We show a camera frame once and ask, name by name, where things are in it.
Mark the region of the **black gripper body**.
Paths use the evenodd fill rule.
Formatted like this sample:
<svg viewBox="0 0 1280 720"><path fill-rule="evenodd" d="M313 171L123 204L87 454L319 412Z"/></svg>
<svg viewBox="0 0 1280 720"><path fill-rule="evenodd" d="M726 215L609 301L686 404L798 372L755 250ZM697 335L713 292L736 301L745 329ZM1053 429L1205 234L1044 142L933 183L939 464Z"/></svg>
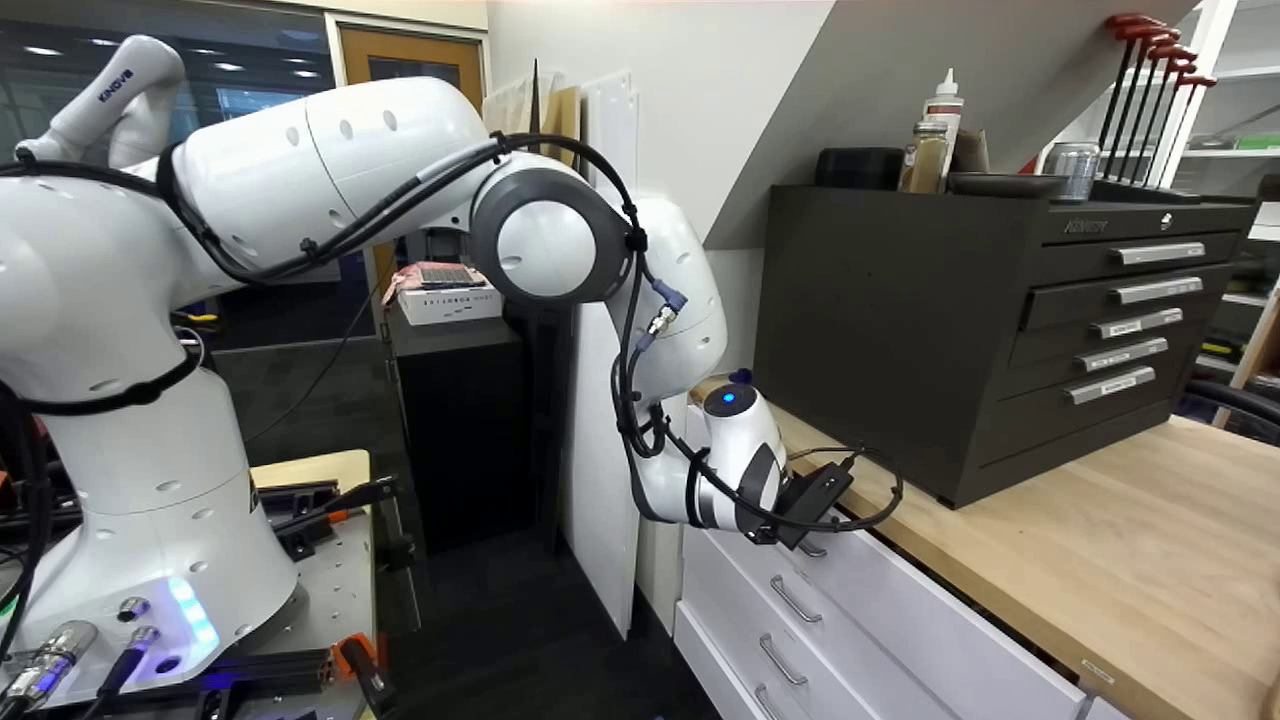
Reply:
<svg viewBox="0 0 1280 720"><path fill-rule="evenodd" d="M822 464L816 472L793 474L773 509L778 540L798 546L803 536L811 536L850 485L854 464Z"/></svg>

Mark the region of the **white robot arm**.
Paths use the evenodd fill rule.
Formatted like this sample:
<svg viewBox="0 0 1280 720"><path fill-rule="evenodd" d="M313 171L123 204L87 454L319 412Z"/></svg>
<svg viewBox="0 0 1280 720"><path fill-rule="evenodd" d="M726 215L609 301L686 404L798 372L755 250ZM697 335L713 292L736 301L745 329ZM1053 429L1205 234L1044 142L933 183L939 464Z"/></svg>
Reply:
<svg viewBox="0 0 1280 720"><path fill-rule="evenodd" d="M16 582L14 638L65 620L129 637L118 609L159 609L201 659L271 620L295 570L247 485L228 382L176 330L225 301L242 324L305 281L403 232L448 232L524 303L603 303L622 340L618 430L637 509L748 540L810 536L825 509L779 480L779 437L748 386L689 447L662 404L726 352L726 303L664 196L642 196L572 134L495 134L442 77L397 77L270 104L176 140L186 54L118 43L102 77L0 175L0 378L43 423L82 528Z"/></svg>

